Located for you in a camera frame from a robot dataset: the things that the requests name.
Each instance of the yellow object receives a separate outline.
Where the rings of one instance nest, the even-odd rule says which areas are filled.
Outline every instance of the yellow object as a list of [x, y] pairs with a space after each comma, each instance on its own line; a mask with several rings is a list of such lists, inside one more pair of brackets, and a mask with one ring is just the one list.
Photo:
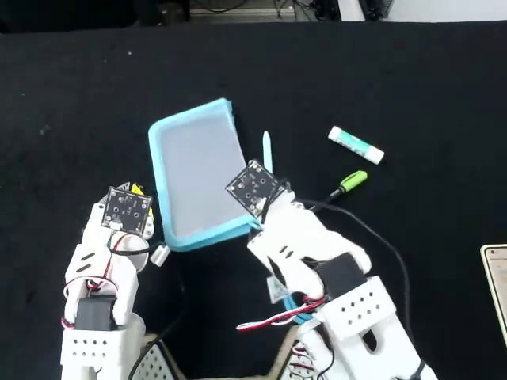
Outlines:
[[[141, 190], [141, 187], [138, 184], [132, 184], [132, 188], [130, 189], [130, 191], [133, 192], [134, 194], [139, 194], [140, 196], [144, 195], [143, 190]], [[148, 214], [150, 217], [153, 218], [153, 211], [151, 210], [151, 207]]]

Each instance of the green highlighter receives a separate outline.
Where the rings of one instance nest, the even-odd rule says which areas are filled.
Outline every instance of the green highlighter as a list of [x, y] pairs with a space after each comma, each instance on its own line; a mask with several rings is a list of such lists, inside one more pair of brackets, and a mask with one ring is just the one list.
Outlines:
[[[324, 203], [329, 203], [335, 200], [337, 197], [342, 196], [346, 192], [350, 192], [353, 188], [365, 182], [367, 178], [368, 174], [363, 170], [358, 170], [355, 173], [350, 174], [342, 182], [340, 182], [340, 186], [338, 186], [336, 190], [327, 196], [327, 198], [324, 200]], [[316, 212], [320, 209], [321, 207], [313, 206], [310, 207], [309, 210]]]

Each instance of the black cable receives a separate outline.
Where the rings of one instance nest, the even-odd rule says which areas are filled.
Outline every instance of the black cable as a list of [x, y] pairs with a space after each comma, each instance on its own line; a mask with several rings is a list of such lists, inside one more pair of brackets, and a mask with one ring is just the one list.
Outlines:
[[183, 279], [181, 278], [181, 275], [180, 273], [177, 271], [177, 281], [178, 281], [178, 284], [180, 286], [180, 290], [181, 290], [181, 294], [183, 296], [183, 307], [180, 309], [180, 312], [178, 313], [178, 315], [176, 316], [176, 318], [174, 318], [167, 326], [165, 329], [162, 330], [161, 333], [159, 333], [155, 339], [153, 339], [151, 342], [149, 342], [146, 347], [141, 350], [141, 353], [139, 354], [139, 358], [137, 358], [137, 360], [135, 361], [134, 365], [132, 366], [132, 369], [130, 370], [129, 374], [128, 374], [128, 377], [127, 377], [127, 380], [132, 380], [132, 378], [134, 377], [134, 374], [135, 374], [135, 371], [137, 371], [137, 367], [139, 367], [139, 365], [141, 364], [141, 362], [143, 361], [144, 359], [144, 356], [151, 350], [151, 348], [153, 346], [155, 346], [159, 341], [162, 341], [164, 339], [164, 337], [166, 337], [173, 329], [174, 327], [176, 327], [176, 325], [178, 325], [180, 322], [181, 322], [181, 319], [183, 319], [183, 316], [186, 314], [186, 310], [187, 310], [187, 302], [186, 302], [186, 290], [185, 290], [185, 285], [183, 284]]
[[285, 4], [287, 4], [287, 3], [288, 3], [288, 0], [284, 0], [284, 2], [282, 2], [282, 5], [280, 6], [280, 8], [278, 8], [278, 7], [276, 6], [276, 0], [273, 0], [273, 6], [275, 7], [276, 16], [277, 16], [278, 18], [282, 18], [281, 10], [282, 10], [282, 8], [284, 8], [284, 7], [285, 7]]
[[208, 8], [207, 6], [205, 6], [202, 2], [200, 2], [199, 0], [193, 0], [198, 6], [200, 6], [203, 10], [207, 10], [208, 12], [211, 12], [211, 13], [226, 13], [226, 12], [229, 12], [230, 10], [236, 10], [237, 8], [241, 7], [241, 6], [244, 6], [247, 2], [249, 2], [250, 0], [242, 0], [241, 2], [239, 2], [238, 4], [236, 4], [235, 6], [232, 6], [231, 8], [226, 8], [226, 9], [211, 9], [211, 8]]
[[299, 6], [299, 8], [301, 8], [304, 15], [307, 17], [308, 21], [312, 22], [313, 20], [311, 19], [311, 17], [308, 15], [307, 11], [305, 10], [305, 7], [307, 7], [307, 9], [309, 9], [310, 7], [308, 7], [306, 4], [303, 4], [302, 2], [298, 2], [298, 0], [295, 0], [295, 3], [296, 3], [296, 5]]
[[266, 198], [266, 202], [264, 203], [264, 206], [262, 207], [261, 212], [261, 224], [264, 224], [264, 221], [266, 220], [266, 216], [268, 215], [268, 209], [269, 206], [271, 206], [271, 203], [274, 201], [275, 195], [278, 193], [278, 190], [280, 188], [285, 188], [288, 192], [291, 191], [291, 183], [288, 181], [287, 178], [284, 178], [283, 180], [278, 181], [278, 186], [275, 186], [271, 192], [269, 193], [268, 198]]
[[405, 309], [404, 309], [404, 319], [405, 319], [405, 330], [406, 334], [409, 336], [409, 338], [414, 341], [414, 336], [412, 333], [412, 325], [410, 322], [410, 278], [409, 278], [409, 272], [406, 269], [405, 261], [403, 260], [402, 255], [398, 252], [398, 250], [384, 237], [382, 237], [379, 233], [377, 233], [375, 230], [373, 230], [368, 224], [363, 222], [359, 217], [355, 216], [352, 212], [341, 208], [337, 206], [333, 206], [324, 202], [315, 202], [314, 200], [305, 200], [305, 199], [297, 199], [298, 202], [308, 204], [310, 206], [317, 206], [321, 208], [325, 208], [327, 210], [341, 212], [342, 214], [348, 215], [350, 218], [354, 219], [359, 225], [361, 225], [363, 228], [366, 229], [370, 234], [375, 236], [377, 239], [379, 239], [380, 242], [382, 242], [386, 247], [389, 248], [390, 251], [395, 255], [396, 259], [398, 260], [398, 263], [402, 269], [402, 276], [403, 276], [403, 297], [404, 297], [404, 303], [405, 303]]
[[333, 366], [334, 364], [334, 349], [331, 348], [331, 363], [329, 366], [327, 366], [327, 368], [325, 368], [324, 370], [321, 370], [318, 375], [317, 375], [317, 380], [321, 380], [322, 378], [324, 378], [324, 374], [329, 371], [331, 369], [331, 367]]
[[107, 246], [109, 248], [109, 251], [111, 251], [111, 253], [114, 253], [115, 255], [118, 255], [118, 256], [136, 256], [136, 255], [142, 255], [143, 253], [153, 253], [160, 245], [164, 245], [164, 243], [159, 242], [154, 245], [150, 245], [148, 248], [138, 249], [137, 251], [120, 251], [118, 249], [111, 248], [112, 237], [114, 235], [116, 235], [117, 232], [118, 232], [117, 230], [111, 231], [111, 235], [109, 235], [109, 240], [108, 240]]
[[111, 253], [114, 253], [118, 256], [135, 256], [135, 255], [142, 255], [143, 253], [152, 253], [154, 252], [159, 245], [152, 245], [145, 249], [139, 249], [137, 251], [119, 251], [117, 249], [110, 249]]

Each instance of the black tablecloth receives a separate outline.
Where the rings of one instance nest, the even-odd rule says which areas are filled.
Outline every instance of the black tablecloth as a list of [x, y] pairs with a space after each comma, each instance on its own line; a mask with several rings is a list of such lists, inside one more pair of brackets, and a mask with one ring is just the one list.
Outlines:
[[[63, 274], [91, 205], [125, 180], [154, 194], [149, 126], [218, 97], [233, 102], [246, 158], [261, 157], [270, 131], [275, 172], [301, 197], [367, 170], [340, 205], [405, 258], [418, 351], [442, 379], [505, 378], [479, 248], [506, 240], [506, 39], [506, 23], [0, 38], [2, 379], [58, 378]], [[334, 124], [385, 150], [383, 162], [330, 142]], [[366, 248], [402, 310], [392, 254], [346, 217], [321, 216]], [[135, 309], [154, 332], [183, 306], [183, 276], [188, 312], [166, 343], [189, 377], [265, 373], [283, 339], [283, 329], [234, 330], [280, 309], [245, 243], [175, 253], [140, 275]]]

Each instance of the wire bundle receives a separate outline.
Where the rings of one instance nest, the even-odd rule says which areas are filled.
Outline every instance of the wire bundle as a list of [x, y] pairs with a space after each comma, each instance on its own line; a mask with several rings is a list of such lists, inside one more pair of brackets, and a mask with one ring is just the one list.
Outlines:
[[[307, 349], [304, 347], [304, 345], [300, 342], [296, 343], [294, 346], [292, 346], [292, 355], [297, 356], [298, 359], [304, 358], [307, 359], [310, 363], [313, 363], [313, 359], [308, 355]], [[301, 363], [300, 361], [290, 360], [287, 365], [288, 371], [291, 373], [291, 378], [314, 378], [315, 368], [313, 365]], [[302, 369], [304, 371], [307, 371], [308, 374], [306, 376], [303, 376], [300, 374], [297, 369]]]
[[236, 329], [238, 331], [250, 331], [255, 329], [260, 329], [265, 326], [274, 325], [274, 326], [280, 326], [280, 325], [287, 325], [293, 321], [295, 316], [301, 313], [306, 313], [308, 311], [314, 310], [315, 308], [321, 306], [321, 304], [324, 303], [325, 299], [321, 298], [317, 301], [312, 301], [309, 298], [304, 299], [305, 303], [304, 305], [300, 307], [296, 307], [292, 310], [287, 310], [282, 313], [278, 313], [276, 315], [273, 315], [272, 317], [269, 317], [263, 321], [256, 321], [256, 322], [247, 322], [247, 323], [241, 323], [240, 325], [236, 326]]

